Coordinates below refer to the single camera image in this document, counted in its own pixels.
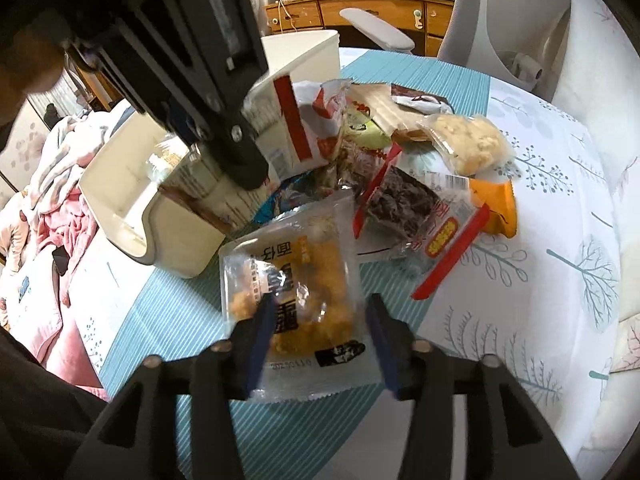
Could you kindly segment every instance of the drawer handle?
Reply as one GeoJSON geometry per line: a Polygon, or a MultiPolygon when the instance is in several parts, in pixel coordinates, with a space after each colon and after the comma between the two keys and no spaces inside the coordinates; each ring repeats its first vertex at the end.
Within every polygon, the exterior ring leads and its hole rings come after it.
{"type": "Polygon", "coordinates": [[[422,24],[422,11],[415,9],[414,10],[414,18],[415,18],[415,28],[417,28],[418,30],[421,30],[424,25],[422,24]]]}

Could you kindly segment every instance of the teal striped tablecloth section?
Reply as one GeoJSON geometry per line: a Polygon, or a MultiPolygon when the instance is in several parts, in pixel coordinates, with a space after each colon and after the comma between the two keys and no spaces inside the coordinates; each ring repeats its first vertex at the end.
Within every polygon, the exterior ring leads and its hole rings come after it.
{"type": "MultiPolygon", "coordinates": [[[[434,59],[367,52],[343,69],[357,82],[396,82],[446,97],[457,112],[485,113],[489,78],[434,59]]],[[[415,283],[391,262],[360,267],[365,294],[380,292],[393,316],[417,330],[431,300],[410,299],[415,283]]],[[[156,269],[127,314],[100,370],[113,396],[151,353],[166,360],[200,352],[223,336],[218,258],[192,280],[156,269]]],[[[378,398],[379,384],[311,402],[232,403],[242,464],[248,479],[311,479],[350,436],[378,398]]],[[[189,476],[189,400],[178,402],[178,454],[189,476]]]]}

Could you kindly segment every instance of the cream plastic bin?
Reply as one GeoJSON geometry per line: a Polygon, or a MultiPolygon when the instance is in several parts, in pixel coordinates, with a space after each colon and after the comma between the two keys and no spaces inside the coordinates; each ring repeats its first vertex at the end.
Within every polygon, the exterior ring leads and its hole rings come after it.
{"type": "Polygon", "coordinates": [[[207,266],[224,235],[158,193],[145,161],[165,131],[134,112],[91,161],[80,190],[107,239],[133,260],[193,278],[207,266]]]}
{"type": "MultiPolygon", "coordinates": [[[[269,73],[252,91],[289,73],[293,82],[340,77],[338,33],[290,32],[262,38],[269,73]]],[[[145,161],[165,131],[134,112],[89,164],[80,189],[107,239],[133,260],[184,278],[200,274],[224,235],[199,216],[158,193],[145,161]]]]}

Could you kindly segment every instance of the wooden desk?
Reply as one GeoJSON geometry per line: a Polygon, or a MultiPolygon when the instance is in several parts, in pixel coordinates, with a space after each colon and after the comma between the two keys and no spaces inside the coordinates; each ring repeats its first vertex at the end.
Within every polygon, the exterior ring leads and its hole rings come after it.
{"type": "Polygon", "coordinates": [[[453,0],[286,0],[265,6],[271,30],[333,28],[340,32],[340,46],[377,46],[340,16],[357,7],[399,28],[415,42],[414,54],[436,57],[449,26],[453,0]]]}

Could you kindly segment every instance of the tablecloth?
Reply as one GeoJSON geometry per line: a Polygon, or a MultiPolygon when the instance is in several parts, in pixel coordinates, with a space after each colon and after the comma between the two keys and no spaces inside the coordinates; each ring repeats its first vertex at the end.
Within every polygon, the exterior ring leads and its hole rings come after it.
{"type": "MultiPolygon", "coordinates": [[[[466,68],[378,51],[354,58],[344,76],[443,95],[458,113],[487,115],[516,151],[513,162],[478,175],[513,181],[515,238],[478,237],[427,300],[409,298],[415,283],[391,262],[361,266],[365,293],[382,293],[394,316],[452,354],[497,353],[574,458],[608,377],[620,273],[611,198],[588,132],[532,94],[466,68]]],[[[127,301],[117,333],[113,324],[107,333],[100,323],[81,328],[111,395],[144,356],[195,354],[223,335],[217,258],[193,280],[155,269],[127,301]]],[[[247,478],[261,480],[394,478],[410,410],[378,384],[313,402],[232,404],[247,478]]],[[[178,450],[187,472],[188,418],[181,399],[178,450]]],[[[462,441],[460,433],[458,448],[462,441]]],[[[455,463],[454,478],[462,471],[455,463]]]]}

